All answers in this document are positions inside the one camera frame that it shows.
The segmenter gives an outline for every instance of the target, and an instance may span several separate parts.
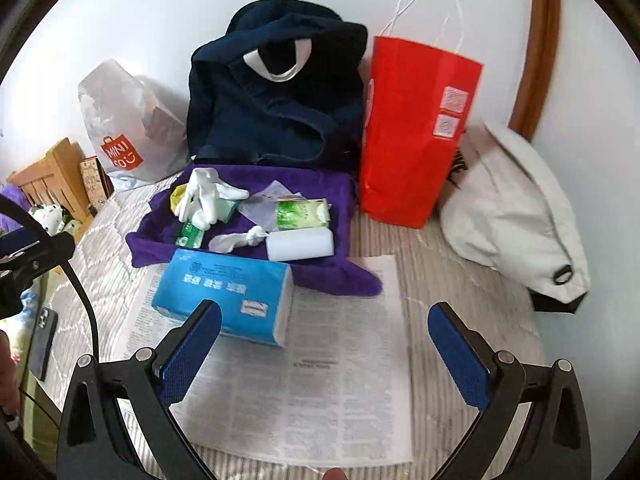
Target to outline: white plastic bag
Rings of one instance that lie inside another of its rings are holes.
[[[152,184],[189,163],[184,125],[115,60],[78,85],[84,125],[116,191]]]

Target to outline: bed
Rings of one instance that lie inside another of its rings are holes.
[[[113,360],[122,321],[145,269],[131,267],[124,241],[149,211],[148,201],[172,179],[114,194],[80,240],[72,265],[94,305],[100,352]],[[356,213],[351,224],[353,256],[394,254],[398,265],[410,348],[415,461],[411,464],[348,470],[350,478],[430,478],[457,446],[477,411],[464,404],[426,331],[428,307],[446,300],[467,325],[480,331],[495,349],[509,349],[522,362],[545,364],[527,290],[497,272],[463,260],[447,245],[436,218],[421,230],[371,221]],[[60,316],[42,387],[62,410],[78,356],[90,352],[89,323],[75,291],[62,277],[51,291],[48,306]],[[488,478],[502,471],[524,423],[521,406]],[[135,419],[125,414],[127,427],[145,468],[161,471],[146,446]],[[219,478],[319,478],[311,468],[289,467],[244,459],[196,447]]]

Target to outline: wooden headboard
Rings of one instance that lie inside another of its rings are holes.
[[[44,158],[23,170],[14,171],[7,177],[7,182],[20,187],[31,205],[58,204],[64,206],[73,218],[88,224],[91,215],[80,173],[81,161],[79,146],[71,144],[65,137]]]

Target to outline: white bag handle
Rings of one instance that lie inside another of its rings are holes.
[[[398,18],[403,12],[405,12],[409,7],[411,7],[414,1],[415,0],[410,0],[409,3],[407,3],[401,9],[400,6],[402,5],[402,0],[398,0],[398,4],[396,5],[396,13],[391,19],[391,21],[386,24],[385,28],[382,29],[382,31],[380,32],[380,36],[385,36],[387,29],[388,29],[388,32],[386,36],[391,36],[394,30],[394,25],[396,24],[396,21],[398,20]],[[460,4],[460,0],[454,0],[454,2],[456,4],[458,18],[460,19],[460,40],[458,41],[458,46],[453,51],[454,53],[457,54],[458,51],[460,50],[460,47],[462,46],[462,42],[465,41],[465,17],[462,14],[462,5]],[[447,12],[447,17],[444,19],[444,22],[442,23],[442,27],[440,28],[440,33],[438,35],[438,38],[436,39],[436,42],[433,44],[433,46],[438,46],[438,43],[440,42],[440,38],[442,37],[442,33],[444,32],[444,28],[449,22],[449,17],[450,17],[450,12]]]
[[[402,0],[398,0],[398,4],[396,5],[396,14],[393,16],[391,21],[386,24],[385,28],[382,29],[382,31],[380,32],[380,36],[384,36],[387,29],[389,29],[387,36],[391,36],[391,33],[394,31],[394,25],[396,24],[396,20],[400,17],[400,14],[405,12],[409,7],[413,5],[414,1],[415,0],[410,0],[409,3],[406,4],[402,8],[402,10],[400,10],[400,5],[402,5]]]
[[[302,70],[302,67],[308,61],[309,56],[311,56],[311,39],[306,38],[302,40],[295,40],[295,43],[296,64],[282,74],[272,74],[269,72],[269,69],[267,69],[264,61],[260,57],[260,53],[258,53],[258,49],[252,50],[248,54],[244,54],[242,59],[244,59],[244,62],[248,67],[263,78],[273,81],[274,83],[284,83],[285,81],[293,79],[298,72]]]
[[[462,5],[460,5],[460,0],[454,0],[454,2],[456,4],[456,10],[458,12],[458,19],[460,20],[460,40],[458,41],[458,46],[453,51],[454,54],[457,54],[458,51],[460,50],[460,47],[462,46],[462,42],[465,41],[465,17],[462,14]],[[438,38],[436,39],[436,42],[433,44],[433,46],[438,46],[438,43],[440,42],[440,38],[442,37],[442,33],[444,32],[444,28],[447,25],[447,22],[449,21],[450,14],[451,14],[450,12],[447,12],[447,17],[444,19],[444,22],[442,23],[442,27],[440,28],[440,34],[438,35]]]

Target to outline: hand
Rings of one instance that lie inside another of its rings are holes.
[[[15,364],[11,359],[9,338],[0,330],[0,408],[7,414],[20,411],[20,393],[14,373]]]
[[[334,467],[322,475],[322,480],[347,480],[347,475],[339,467]]]

